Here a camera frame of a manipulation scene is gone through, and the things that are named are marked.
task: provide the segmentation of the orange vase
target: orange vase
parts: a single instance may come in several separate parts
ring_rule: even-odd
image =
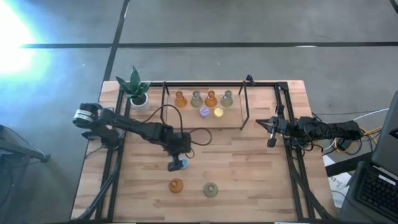
[[[207,98],[205,99],[205,104],[208,107],[215,107],[217,105],[216,93],[210,90]]]
[[[180,193],[182,191],[184,184],[182,183],[182,180],[178,178],[172,179],[169,183],[169,189],[173,193]]]
[[[188,103],[188,100],[182,95],[181,91],[177,91],[175,93],[175,101],[174,104],[178,108],[184,108]]]

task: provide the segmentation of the potted plant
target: potted plant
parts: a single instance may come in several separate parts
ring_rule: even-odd
[[[150,82],[142,83],[136,68],[132,67],[130,76],[130,83],[124,81],[122,78],[116,77],[120,87],[127,93],[127,98],[130,99],[131,106],[138,112],[145,112],[149,109],[149,97],[146,93],[149,89]]]

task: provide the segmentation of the blue object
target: blue object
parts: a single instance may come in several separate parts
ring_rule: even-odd
[[[180,161],[182,162],[182,168],[181,169],[186,169],[189,165],[188,159],[186,158],[181,158]]]

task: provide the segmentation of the wooden tabletop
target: wooden tabletop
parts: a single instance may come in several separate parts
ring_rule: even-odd
[[[304,82],[287,82],[295,117],[311,116]],[[225,91],[225,88],[211,89],[217,93]],[[104,107],[115,107],[118,90],[117,82],[104,82],[99,103]],[[160,106],[161,93],[161,88],[149,90],[151,108],[147,114]],[[127,133],[114,221],[297,221],[283,140],[278,138],[275,148],[267,148],[269,135],[254,122],[255,119],[266,119],[274,115],[274,89],[248,86],[248,101],[250,119],[244,129],[211,128],[213,141],[209,146],[192,145],[196,155],[189,160],[189,167],[185,170],[167,171],[170,157],[160,146],[150,144],[136,134]],[[147,115],[138,115],[131,110],[130,117],[145,119]],[[153,121],[160,121],[160,114]],[[205,131],[192,133],[192,140],[196,142],[207,142],[208,139]],[[90,142],[87,153],[99,146],[99,141]],[[106,150],[103,150],[93,153],[85,160],[72,218],[82,214],[98,193],[105,158]],[[320,150],[306,152],[304,161],[312,192],[335,215]],[[173,194],[169,190],[169,182],[173,178],[183,180],[183,190],[179,194]],[[203,194],[202,189],[207,182],[214,182],[218,186],[216,197],[207,198]],[[300,194],[307,214],[303,193]],[[108,211],[108,201],[109,194],[105,200],[103,215]]]

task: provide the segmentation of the metal rod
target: metal rod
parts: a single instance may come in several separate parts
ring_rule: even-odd
[[[289,89],[284,90],[284,93],[285,93],[286,104],[288,105],[287,111],[289,112],[289,119],[290,119],[291,123],[294,123],[293,106],[292,106],[292,100],[290,99]],[[300,175],[304,181],[304,184],[307,185],[308,188],[310,188],[310,186],[308,184],[307,171],[305,170],[304,159],[303,159],[301,150],[296,149],[296,153],[297,153],[297,160],[298,160],[298,168],[300,169]],[[315,218],[315,212],[314,212],[313,205],[312,205],[311,201],[309,201],[307,195],[305,196],[305,203],[306,203],[307,210],[308,210],[308,216],[310,218]]]
[[[344,172],[349,172],[349,171],[355,170],[358,163],[361,161],[364,161],[367,164],[372,164],[373,163],[372,155],[373,155],[373,152],[367,152],[360,156],[356,156],[351,159],[346,159],[344,161],[336,162],[332,165],[328,165],[325,167],[326,174],[328,174],[328,177],[332,177],[334,175],[339,175]]]
[[[98,194],[95,196],[93,202],[87,207],[85,212],[78,217],[79,220],[89,220],[91,218],[91,216],[94,213],[94,210],[98,208],[98,206],[101,204],[101,201],[104,200],[106,192],[108,191],[109,187],[112,185],[113,180],[114,180],[113,175],[110,175],[106,179],[104,185],[101,187]]]
[[[163,106],[164,105],[164,93],[165,93],[165,89],[166,89],[166,82],[163,82],[163,90],[162,90],[162,104],[160,105],[160,106]],[[164,121],[164,119],[163,119],[163,110],[164,110],[164,107],[162,107],[161,109],[160,109],[160,119],[162,120],[162,123],[166,123],[165,121]]]
[[[299,172],[297,172],[296,169],[290,170],[290,173],[293,174],[293,178],[295,179],[296,183],[301,187],[301,189],[304,191],[305,196],[308,198],[309,201],[312,201],[315,204],[315,208],[321,216],[322,219],[333,219],[335,220],[327,211],[326,209],[321,205],[321,203],[318,201],[318,199],[315,197],[315,195],[311,192],[310,188],[308,187],[308,184],[304,182],[304,180],[301,178]]]
[[[116,102],[116,108],[114,109],[114,112],[116,114],[120,114],[120,110],[122,107],[123,93],[124,92],[122,90],[119,90],[118,100]],[[109,176],[109,170],[111,168],[111,162],[112,162],[112,154],[113,154],[113,149],[108,149],[108,151],[106,152],[104,172],[102,173],[101,187],[104,185],[106,179]],[[104,207],[104,199],[102,198],[95,212],[95,219],[100,219],[102,217],[103,207]]]
[[[169,88],[167,88],[167,83],[166,82],[164,82],[164,83],[165,83],[165,86],[166,86],[167,95],[170,96]]]
[[[130,49],[195,49],[245,47],[396,47],[398,42],[202,42],[202,43],[126,43],[119,48]]]
[[[280,97],[279,87],[275,85],[274,90],[275,90],[276,102],[278,105],[281,105],[282,98]],[[298,219],[301,219],[303,218],[303,208],[301,207],[300,203],[299,188],[297,187],[297,183],[294,180],[293,173],[291,172],[292,169],[295,169],[292,157],[292,148],[289,142],[287,142],[285,137],[284,137],[284,144],[286,151],[287,167],[289,168],[290,182],[292,184],[292,192],[293,192],[294,206],[296,208],[296,215]]]
[[[253,87],[274,87],[277,82],[256,82]],[[196,87],[196,86],[241,86],[242,82],[167,82],[167,87]],[[152,87],[162,87],[163,82],[152,82]]]
[[[240,94],[241,94],[241,92],[242,92],[242,89],[243,89],[244,82],[245,82],[245,81],[243,81],[243,82],[242,82],[242,85],[241,85],[241,88],[239,89],[238,95],[240,95]]]
[[[398,5],[389,0],[398,13]],[[23,49],[108,49],[110,43],[23,44]],[[202,43],[118,43],[118,49],[245,48],[245,47],[397,47],[398,42],[202,42]]]
[[[124,110],[124,116],[129,117],[130,115],[130,103],[127,100],[126,102],[126,109]],[[119,176],[120,176],[120,169],[122,166],[122,158],[123,158],[123,151],[124,151],[124,142],[126,141],[126,134],[123,136],[121,140],[121,144],[118,148],[118,156],[116,158],[116,165],[115,165],[115,175],[114,175],[114,181],[112,184],[112,192],[111,192],[111,198],[109,200],[109,208],[108,208],[108,217],[107,219],[109,222],[113,222],[113,213],[114,213],[114,207],[116,203],[116,196],[118,195],[118,185],[119,185]]]
[[[105,74],[103,77],[103,81],[109,81],[112,74],[112,68],[114,64],[114,59],[116,58],[116,52],[118,51],[118,44],[120,41],[120,36],[122,35],[124,19],[126,17],[127,8],[129,7],[130,0],[124,0],[123,6],[119,15],[119,22],[116,28],[116,32],[114,34],[114,39],[111,47],[111,52],[109,53],[108,62],[105,68]]]
[[[246,100],[246,120],[244,121],[244,123],[242,124],[242,127],[240,128],[240,130],[242,130],[244,128],[244,126],[246,125],[246,123],[248,122],[249,118],[250,118],[250,112],[249,112],[249,99],[248,99],[248,91],[246,89],[246,82],[243,82],[243,90],[244,90],[244,99]]]

